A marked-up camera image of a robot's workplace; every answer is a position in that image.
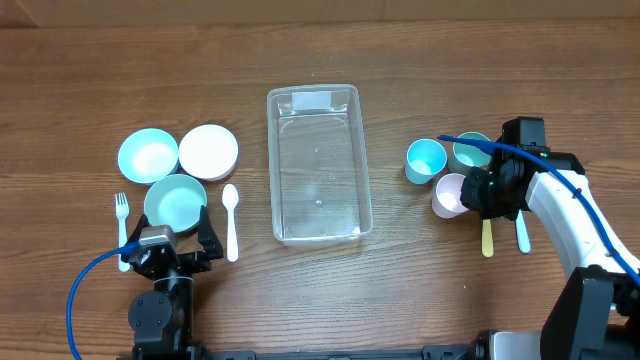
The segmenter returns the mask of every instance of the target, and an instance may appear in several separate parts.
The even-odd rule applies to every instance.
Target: white fork
[[[116,200],[116,218],[118,219],[118,247],[123,247],[127,243],[127,216],[129,216],[129,202],[124,193],[117,193]],[[118,268],[122,272],[129,271],[131,265],[120,259],[118,255]]]

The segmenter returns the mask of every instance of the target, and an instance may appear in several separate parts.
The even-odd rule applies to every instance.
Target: spoon
[[[518,217],[516,218],[516,236],[518,238],[518,247],[523,253],[531,251],[531,241],[529,240],[529,233],[527,232],[527,226],[524,224],[524,215],[522,211],[518,211]]]
[[[238,237],[236,235],[236,220],[233,211],[240,201],[238,189],[233,184],[227,184],[222,190],[222,204],[227,208],[227,260],[235,262],[238,260]]]

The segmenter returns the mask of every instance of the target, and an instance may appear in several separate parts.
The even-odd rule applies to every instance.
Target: bowl
[[[191,176],[174,174],[159,180],[144,198],[144,213],[152,226],[169,225],[175,233],[193,229],[200,221],[200,207],[207,193]]]
[[[220,180],[231,173],[238,159],[238,142],[219,125],[202,125],[189,131],[180,142],[180,164],[189,175]]]
[[[118,167],[127,179],[151,185],[178,170],[178,144],[164,130],[138,130],[120,146]]]

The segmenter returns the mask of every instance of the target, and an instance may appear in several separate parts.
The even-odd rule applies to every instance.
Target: wooden popsicle stick
[[[491,220],[482,220],[482,255],[493,256],[493,233],[491,232]]]

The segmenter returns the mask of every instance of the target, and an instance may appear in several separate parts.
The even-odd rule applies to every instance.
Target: small plastic cup
[[[431,202],[436,215],[450,219],[469,210],[460,202],[464,178],[465,176],[460,174],[447,174],[438,181]]]
[[[407,150],[404,173],[414,184],[422,185],[433,179],[447,163],[447,151],[431,139],[416,140]]]
[[[458,136],[458,138],[490,141],[489,138],[483,134],[473,131],[466,132]],[[454,143],[453,156],[449,158],[449,171],[466,176],[472,167],[486,166],[489,164],[489,161],[491,161],[491,156],[485,154],[477,147]]]

